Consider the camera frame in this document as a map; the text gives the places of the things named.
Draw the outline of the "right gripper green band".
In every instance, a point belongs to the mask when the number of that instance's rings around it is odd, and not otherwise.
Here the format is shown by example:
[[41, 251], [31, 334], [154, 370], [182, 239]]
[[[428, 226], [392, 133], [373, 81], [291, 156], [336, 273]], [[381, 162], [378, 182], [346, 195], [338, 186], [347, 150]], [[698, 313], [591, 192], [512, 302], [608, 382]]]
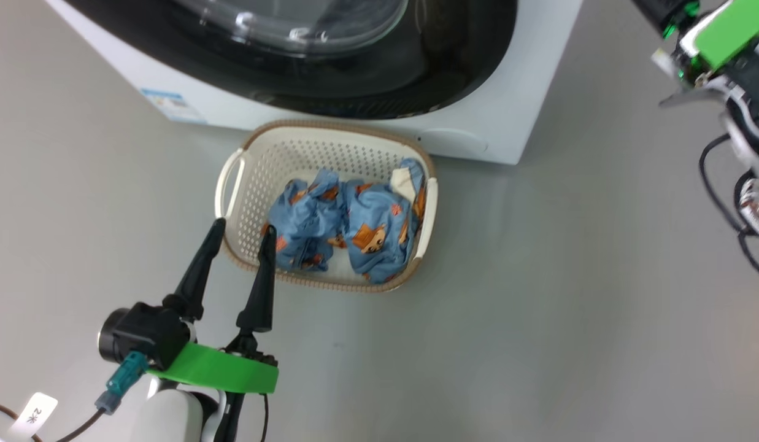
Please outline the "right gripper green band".
[[759, 108], [759, 1], [725, 1], [710, 12], [699, 1], [654, 1], [652, 27], [664, 40], [676, 36], [652, 62], [683, 97]]

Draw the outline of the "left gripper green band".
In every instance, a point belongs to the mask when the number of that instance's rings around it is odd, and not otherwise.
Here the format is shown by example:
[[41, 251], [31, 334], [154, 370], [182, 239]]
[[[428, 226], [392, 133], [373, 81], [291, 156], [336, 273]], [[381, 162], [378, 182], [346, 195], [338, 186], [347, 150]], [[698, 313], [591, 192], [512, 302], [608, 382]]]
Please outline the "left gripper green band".
[[[201, 320], [204, 313], [203, 297], [211, 264], [219, 254], [225, 234], [226, 220], [214, 220], [204, 241], [195, 252], [174, 293], [164, 297], [163, 308], [172, 309], [180, 318]], [[151, 361], [150, 374], [178, 382], [228, 394], [273, 394], [279, 367], [271, 355], [258, 350], [254, 333], [272, 330], [277, 231], [269, 225], [264, 232], [258, 251], [258, 271], [244, 310], [238, 315], [239, 334], [224, 350], [193, 342], [177, 346], [177, 353], [158, 358], [155, 345], [146, 345], [146, 356]]]

